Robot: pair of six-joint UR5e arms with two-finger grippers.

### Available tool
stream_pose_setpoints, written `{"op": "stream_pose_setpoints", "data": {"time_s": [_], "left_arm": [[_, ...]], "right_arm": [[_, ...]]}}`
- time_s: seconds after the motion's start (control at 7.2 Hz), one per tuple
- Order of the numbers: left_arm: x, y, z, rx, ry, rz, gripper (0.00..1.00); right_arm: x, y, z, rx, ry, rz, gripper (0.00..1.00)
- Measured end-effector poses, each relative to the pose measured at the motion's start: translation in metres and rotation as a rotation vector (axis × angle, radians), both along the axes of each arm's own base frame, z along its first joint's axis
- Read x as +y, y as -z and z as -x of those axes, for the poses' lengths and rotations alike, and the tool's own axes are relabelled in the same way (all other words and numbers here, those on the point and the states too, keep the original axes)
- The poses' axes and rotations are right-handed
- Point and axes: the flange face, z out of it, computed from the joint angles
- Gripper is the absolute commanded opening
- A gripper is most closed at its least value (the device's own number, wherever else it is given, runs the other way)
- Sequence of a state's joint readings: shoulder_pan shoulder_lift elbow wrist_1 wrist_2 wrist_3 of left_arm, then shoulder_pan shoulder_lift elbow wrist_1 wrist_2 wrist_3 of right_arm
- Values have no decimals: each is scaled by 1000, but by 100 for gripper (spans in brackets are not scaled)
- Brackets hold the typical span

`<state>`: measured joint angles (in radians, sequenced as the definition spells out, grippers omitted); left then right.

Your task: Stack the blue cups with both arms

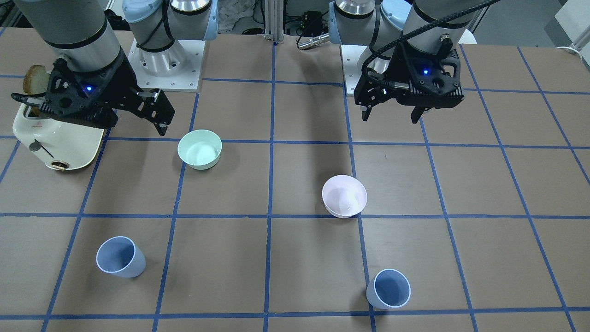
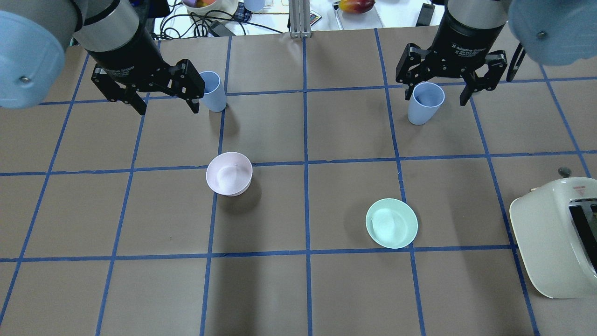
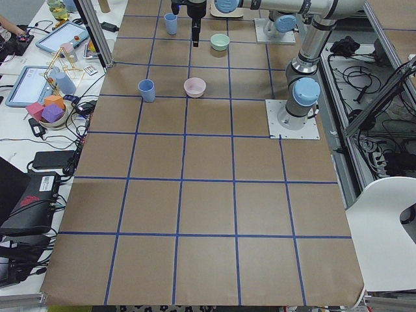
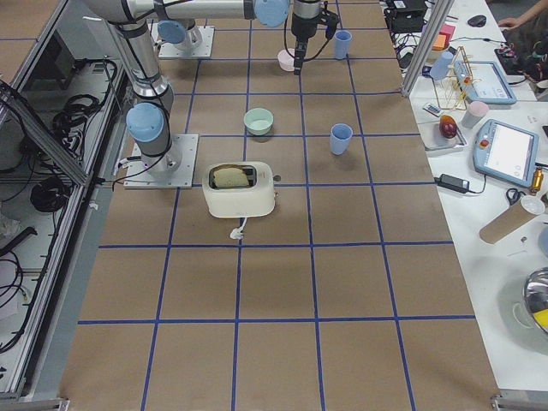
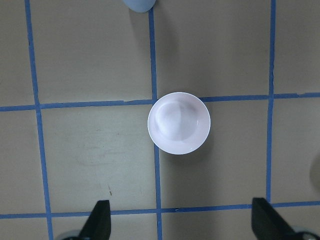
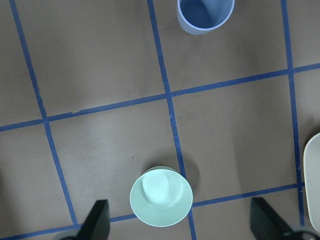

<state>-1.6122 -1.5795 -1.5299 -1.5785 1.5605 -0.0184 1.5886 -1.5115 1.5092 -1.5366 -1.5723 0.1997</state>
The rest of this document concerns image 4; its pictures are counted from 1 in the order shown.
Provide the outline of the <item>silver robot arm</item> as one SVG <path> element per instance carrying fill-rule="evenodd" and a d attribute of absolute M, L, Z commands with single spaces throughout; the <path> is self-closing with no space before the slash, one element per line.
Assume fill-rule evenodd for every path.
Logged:
<path fill-rule="evenodd" d="M 318 26 L 326 27 L 325 41 L 330 42 L 340 22 L 339 16 L 328 10 L 326 1 L 156 1 L 152 11 L 158 18 L 158 35 L 173 45 L 192 43 L 187 36 L 193 25 L 184 25 L 184 20 L 241 17 L 257 19 L 267 27 L 286 26 L 290 21 L 295 36 L 295 48 L 290 56 L 296 75 L 309 61 L 308 41 L 315 36 Z"/>
<path fill-rule="evenodd" d="M 140 150 L 143 170 L 137 176 L 157 181 L 177 167 L 181 154 L 170 136 L 173 92 L 160 74 L 146 18 L 133 12 L 128 1 L 87 1 L 86 6 L 108 23 L 134 90 L 136 103 L 126 125 Z"/>

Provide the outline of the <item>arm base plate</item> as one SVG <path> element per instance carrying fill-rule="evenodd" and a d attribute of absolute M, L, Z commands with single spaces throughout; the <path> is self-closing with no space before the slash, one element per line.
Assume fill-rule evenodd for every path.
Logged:
<path fill-rule="evenodd" d="M 209 58 L 214 31 L 213 26 L 194 26 L 187 30 L 163 25 L 158 28 L 158 56 L 163 60 Z"/>
<path fill-rule="evenodd" d="M 172 134 L 171 148 L 158 164 L 149 168 L 155 160 L 141 158 L 135 142 L 133 156 L 139 159 L 128 166 L 129 178 L 123 180 L 126 189 L 191 188 L 194 179 L 195 160 L 198 151 L 198 134 Z"/>

